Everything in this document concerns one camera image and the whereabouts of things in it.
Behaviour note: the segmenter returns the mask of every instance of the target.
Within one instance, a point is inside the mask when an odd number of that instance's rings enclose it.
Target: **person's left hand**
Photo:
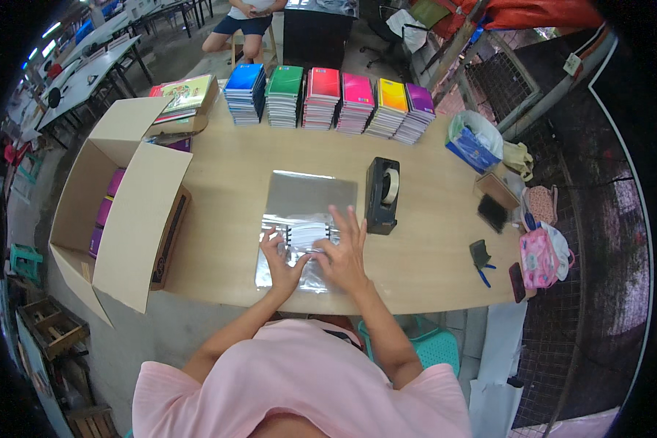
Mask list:
[[[271,291],[280,293],[285,299],[294,292],[299,283],[299,278],[302,276],[302,269],[307,264],[311,254],[304,254],[299,258],[293,268],[285,262],[285,251],[278,253],[277,246],[284,242],[282,234],[278,233],[273,239],[270,239],[272,233],[275,232],[275,226],[270,230],[263,233],[263,240],[261,241],[261,251],[268,260],[268,267],[270,268],[270,277],[272,278]]]

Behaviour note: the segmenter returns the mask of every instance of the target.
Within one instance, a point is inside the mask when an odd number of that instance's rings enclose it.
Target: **tape roll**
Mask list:
[[[389,177],[389,191],[382,198],[382,204],[389,205],[394,202],[396,194],[399,192],[399,172],[396,169],[387,169],[384,176]]]

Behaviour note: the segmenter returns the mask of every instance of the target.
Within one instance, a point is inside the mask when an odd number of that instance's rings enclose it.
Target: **yellow notebook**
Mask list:
[[[406,104],[406,92],[404,91],[404,84],[394,81],[388,81],[385,78],[380,78],[379,87],[379,104],[381,107],[389,107],[393,110],[405,113],[408,111]]]
[[[170,101],[161,114],[178,113],[199,108],[210,86],[210,79],[211,75],[207,74],[162,86],[158,95],[172,96],[173,100]]]

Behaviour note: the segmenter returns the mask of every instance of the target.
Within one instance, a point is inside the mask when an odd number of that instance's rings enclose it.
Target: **shorts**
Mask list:
[[[240,29],[244,35],[263,35],[270,23],[272,23],[272,14],[267,17],[249,18],[248,20],[236,20],[227,15],[212,32],[233,35],[234,32]]]

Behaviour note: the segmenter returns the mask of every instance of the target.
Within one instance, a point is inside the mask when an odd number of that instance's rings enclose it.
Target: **green notebook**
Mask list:
[[[302,73],[300,66],[278,65],[268,83],[268,95],[299,95]]]

